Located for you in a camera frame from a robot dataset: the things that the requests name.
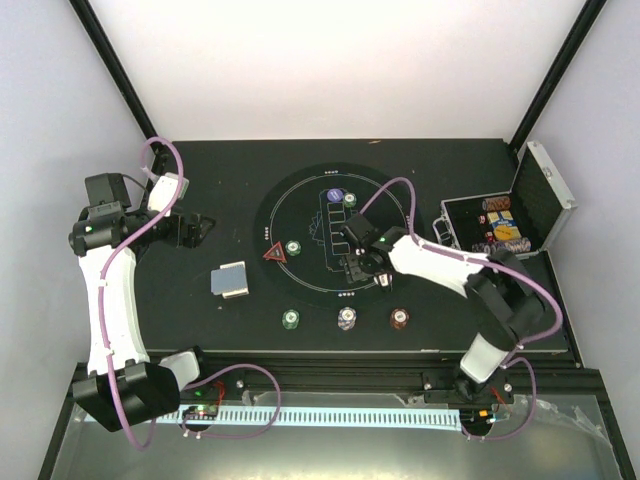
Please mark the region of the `purple round button chip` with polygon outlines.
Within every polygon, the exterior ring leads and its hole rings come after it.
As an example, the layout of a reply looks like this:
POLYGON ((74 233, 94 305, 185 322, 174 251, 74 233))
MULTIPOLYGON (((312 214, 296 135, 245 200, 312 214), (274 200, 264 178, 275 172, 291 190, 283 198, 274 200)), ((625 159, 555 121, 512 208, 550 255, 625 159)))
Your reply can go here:
POLYGON ((344 196, 345 192, 341 188, 328 189, 324 194, 324 198, 329 203, 342 203, 344 201, 344 196))

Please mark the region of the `red triangular marker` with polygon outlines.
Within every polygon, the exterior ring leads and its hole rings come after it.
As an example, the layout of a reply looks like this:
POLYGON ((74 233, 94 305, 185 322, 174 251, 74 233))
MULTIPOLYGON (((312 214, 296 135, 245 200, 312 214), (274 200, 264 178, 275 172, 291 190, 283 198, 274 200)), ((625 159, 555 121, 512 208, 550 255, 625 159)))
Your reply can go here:
POLYGON ((280 263, 286 263, 286 250, 282 246, 280 241, 273 244, 264 254, 263 259, 267 261, 276 261, 280 263))

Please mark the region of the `green poker chip stack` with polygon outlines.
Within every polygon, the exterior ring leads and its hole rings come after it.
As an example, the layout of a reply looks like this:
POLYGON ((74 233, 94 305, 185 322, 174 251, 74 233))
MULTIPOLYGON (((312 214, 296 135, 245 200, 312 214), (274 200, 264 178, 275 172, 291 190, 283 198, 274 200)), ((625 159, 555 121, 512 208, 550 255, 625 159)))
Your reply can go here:
POLYGON ((300 313, 295 309, 286 310, 282 315, 281 321, 285 329, 296 329, 300 322, 300 313))

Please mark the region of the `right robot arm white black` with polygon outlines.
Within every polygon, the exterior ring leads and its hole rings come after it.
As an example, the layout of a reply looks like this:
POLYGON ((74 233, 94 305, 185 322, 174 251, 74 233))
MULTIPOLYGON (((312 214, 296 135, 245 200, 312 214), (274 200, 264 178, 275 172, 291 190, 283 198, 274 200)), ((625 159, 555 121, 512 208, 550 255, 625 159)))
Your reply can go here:
POLYGON ((390 291, 394 278, 406 275, 445 287, 474 305, 477 333, 447 387, 467 403, 490 392, 491 376, 545 314, 541 295, 526 283, 526 270, 507 250, 463 256, 414 238, 405 228, 381 233, 361 214, 349 218, 340 235, 352 248, 342 261, 350 283, 371 280, 390 291))

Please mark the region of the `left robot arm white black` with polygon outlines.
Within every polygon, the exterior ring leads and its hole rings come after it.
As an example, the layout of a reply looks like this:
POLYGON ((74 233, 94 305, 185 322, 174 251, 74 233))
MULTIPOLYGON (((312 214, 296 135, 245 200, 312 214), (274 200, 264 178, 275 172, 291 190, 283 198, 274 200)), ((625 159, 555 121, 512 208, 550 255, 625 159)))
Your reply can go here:
POLYGON ((182 390, 193 399, 214 388, 213 372, 200 365, 198 347, 150 360, 139 327, 135 269, 154 242, 196 248, 214 227, 212 218, 171 210, 184 197, 187 179, 158 177, 146 206, 132 207, 123 175, 85 180, 89 204, 73 225, 69 243, 85 281, 91 348, 84 379, 72 386, 74 401, 106 430, 137 425, 173 412, 182 390))

